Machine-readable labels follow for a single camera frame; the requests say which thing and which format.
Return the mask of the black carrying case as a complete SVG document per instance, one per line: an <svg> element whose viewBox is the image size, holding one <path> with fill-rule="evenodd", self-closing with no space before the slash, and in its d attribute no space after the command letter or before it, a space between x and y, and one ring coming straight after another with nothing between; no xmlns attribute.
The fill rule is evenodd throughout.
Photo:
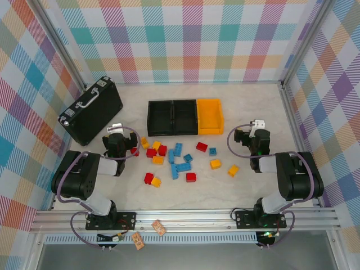
<svg viewBox="0 0 360 270"><path fill-rule="evenodd" d="M102 76L58 116L58 122L76 143L86 146L122 108L114 81Z"/></svg>

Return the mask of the black plastic bin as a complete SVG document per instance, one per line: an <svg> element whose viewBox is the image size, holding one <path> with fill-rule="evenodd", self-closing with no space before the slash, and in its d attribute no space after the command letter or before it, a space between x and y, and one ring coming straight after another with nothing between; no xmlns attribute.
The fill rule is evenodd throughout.
<svg viewBox="0 0 360 270"><path fill-rule="evenodd" d="M149 137L173 135L173 101L149 101L147 133Z"/></svg>
<svg viewBox="0 0 360 270"><path fill-rule="evenodd" d="M198 135L198 118L196 100L174 100L175 136Z"/></svg>

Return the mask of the yellow plastic bin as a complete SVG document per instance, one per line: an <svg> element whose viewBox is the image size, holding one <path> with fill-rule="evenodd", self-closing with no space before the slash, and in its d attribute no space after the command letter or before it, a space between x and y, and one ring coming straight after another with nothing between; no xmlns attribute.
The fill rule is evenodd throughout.
<svg viewBox="0 0 360 270"><path fill-rule="evenodd" d="M218 98L197 99L199 135L220 135L224 130L222 104Z"/></svg>

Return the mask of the orange paper tag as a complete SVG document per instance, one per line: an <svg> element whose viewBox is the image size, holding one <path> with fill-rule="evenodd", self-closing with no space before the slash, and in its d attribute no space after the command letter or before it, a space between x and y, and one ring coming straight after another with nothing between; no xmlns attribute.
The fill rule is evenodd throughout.
<svg viewBox="0 0 360 270"><path fill-rule="evenodd" d="M152 227L158 233L159 236L163 236L167 231L165 227L160 223L159 220L156 220L152 223Z"/></svg>
<svg viewBox="0 0 360 270"><path fill-rule="evenodd" d="M132 234L132 241L135 244L137 250L141 250L145 247L145 243L143 242L139 232L135 232Z"/></svg>

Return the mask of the silver side frame rail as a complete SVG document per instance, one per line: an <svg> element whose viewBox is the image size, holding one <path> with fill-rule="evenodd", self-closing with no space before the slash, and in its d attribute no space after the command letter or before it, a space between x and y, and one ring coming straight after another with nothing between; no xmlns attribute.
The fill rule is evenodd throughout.
<svg viewBox="0 0 360 270"><path fill-rule="evenodd" d="M323 195L324 185L312 154L308 151L305 151L303 140L300 138L300 129L297 126L295 114L293 112L293 109L291 108L286 89L281 83L278 85L278 88L296 146L296 150L290 151L289 154L295 156L295 164L305 170L305 174L301 174L305 177L305 180L301 180L299 184L293 184L293 195L295 195L299 191L304 191L306 197L301 197L300 199L293 199L293 201L283 207L283 209L287 209L300 203L306 203L307 201L318 199Z"/></svg>
<svg viewBox="0 0 360 270"><path fill-rule="evenodd" d="M69 141L68 141L68 143L67 143L67 145L64 148L64 151L62 153L62 158L65 156L66 152L68 150L70 150L72 142L73 142L73 139L71 137L69 137ZM56 201L57 201L57 196L56 196L56 194L53 194L52 199L51 199L51 204L50 204L48 210L54 210L55 209Z"/></svg>

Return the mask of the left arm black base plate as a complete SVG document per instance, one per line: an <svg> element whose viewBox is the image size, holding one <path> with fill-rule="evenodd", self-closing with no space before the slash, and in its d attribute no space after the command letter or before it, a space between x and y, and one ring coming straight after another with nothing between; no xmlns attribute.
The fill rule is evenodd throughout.
<svg viewBox="0 0 360 270"><path fill-rule="evenodd" d="M87 231L127 231L134 230L135 212L116 212L107 216L87 215L85 229Z"/></svg>

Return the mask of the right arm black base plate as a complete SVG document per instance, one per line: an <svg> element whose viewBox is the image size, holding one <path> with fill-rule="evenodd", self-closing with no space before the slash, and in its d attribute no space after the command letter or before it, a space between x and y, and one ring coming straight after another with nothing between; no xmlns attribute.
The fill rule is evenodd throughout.
<svg viewBox="0 0 360 270"><path fill-rule="evenodd" d="M257 214L254 211L236 211L237 229L280 229L286 228L285 216L282 214Z"/></svg>

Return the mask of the silver rear frame rail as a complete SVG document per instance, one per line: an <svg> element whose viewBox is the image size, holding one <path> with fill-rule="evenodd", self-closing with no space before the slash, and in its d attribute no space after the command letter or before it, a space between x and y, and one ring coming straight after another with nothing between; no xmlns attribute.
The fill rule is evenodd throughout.
<svg viewBox="0 0 360 270"><path fill-rule="evenodd" d="M200 82L146 82L146 83L115 83L119 86L150 86L150 85L210 85L210 84L241 84L241 85L248 85L248 84L275 84L281 85L281 81L279 80L261 80L261 81L200 81Z"/></svg>

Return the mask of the silver front frame rail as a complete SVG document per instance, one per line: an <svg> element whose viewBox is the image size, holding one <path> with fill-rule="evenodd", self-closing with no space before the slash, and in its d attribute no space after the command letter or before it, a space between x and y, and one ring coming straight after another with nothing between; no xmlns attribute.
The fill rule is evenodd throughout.
<svg viewBox="0 0 360 270"><path fill-rule="evenodd" d="M152 223L159 220L169 233L180 232L236 232L266 231L267 228L237 228L242 218L234 221L229 209L195 210L134 210L134 229L131 232L150 233ZM333 208L293 208L295 214L294 231L334 231L341 229L340 221ZM39 211L33 222L31 233L71 232L71 210Z"/></svg>

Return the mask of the silver rear frame post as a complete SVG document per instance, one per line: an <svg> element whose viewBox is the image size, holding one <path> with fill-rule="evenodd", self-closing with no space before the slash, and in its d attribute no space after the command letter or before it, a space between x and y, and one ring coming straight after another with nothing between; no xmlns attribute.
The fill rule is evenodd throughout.
<svg viewBox="0 0 360 270"><path fill-rule="evenodd" d="M313 16L313 20L310 25L307 27L306 32L303 34L303 39L298 46L296 53L294 54L291 62L286 69L286 72L281 76L280 82L283 87L288 85L290 80L293 78L297 72L301 62L305 58L307 51L310 46L313 44L315 37L317 36L321 26L324 24L327 15L332 10L336 0L323 0L319 5L317 12Z"/></svg>
<svg viewBox="0 0 360 270"><path fill-rule="evenodd" d="M70 54L68 53L64 43L62 42L56 28L54 27L51 19L46 13L46 9L42 6L40 0L28 0L28 3L32 5L32 9L36 13L38 19L41 21L42 26L45 28L49 40L53 43L55 49L59 53L64 65L69 71L69 74L74 79L76 85L83 92L86 89L86 84L82 79L80 72L72 61Z"/></svg>

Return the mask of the silver frame post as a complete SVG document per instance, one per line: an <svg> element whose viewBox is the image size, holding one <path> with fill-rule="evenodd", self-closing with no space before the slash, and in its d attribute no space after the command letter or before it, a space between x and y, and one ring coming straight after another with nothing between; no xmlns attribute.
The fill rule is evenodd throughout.
<svg viewBox="0 0 360 270"><path fill-rule="evenodd" d="M327 15L332 10L336 0L323 0L319 5L317 12L313 16L313 20L310 25L307 27L306 32L303 34L303 39L298 46L296 53L294 54L291 62L286 69L286 72L281 76L280 82L283 87L288 85L290 80L293 78L297 72L301 62L305 58L307 51L310 46L313 44L315 37L317 36L321 26L324 24Z"/></svg>
<svg viewBox="0 0 360 270"><path fill-rule="evenodd" d="M37 270L45 241L44 233L31 233L25 244L25 256L21 270Z"/></svg>
<svg viewBox="0 0 360 270"><path fill-rule="evenodd" d="M86 84L82 79L80 72L72 61L70 54L68 53L64 43L62 42L56 28L54 27L51 19L46 13L46 9L42 6L40 0L28 0L28 3L32 5L32 9L36 13L38 19L41 21L42 26L45 28L49 40L53 43L55 49L59 53L64 65L69 71L69 74L74 79L76 85L83 92L86 89Z"/></svg>
<svg viewBox="0 0 360 270"><path fill-rule="evenodd" d="M336 230L327 230L326 232L338 270L350 270L340 239L340 234Z"/></svg>

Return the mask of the silver front frame post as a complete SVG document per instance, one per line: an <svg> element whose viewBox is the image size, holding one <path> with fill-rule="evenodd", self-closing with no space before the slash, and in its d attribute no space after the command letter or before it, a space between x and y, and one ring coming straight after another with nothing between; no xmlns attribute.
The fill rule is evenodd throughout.
<svg viewBox="0 0 360 270"><path fill-rule="evenodd" d="M326 232L338 270L350 270L340 239L340 234L336 230L327 230Z"/></svg>
<svg viewBox="0 0 360 270"><path fill-rule="evenodd" d="M21 270L37 270L45 241L44 233L31 233L25 244L25 256Z"/></svg>

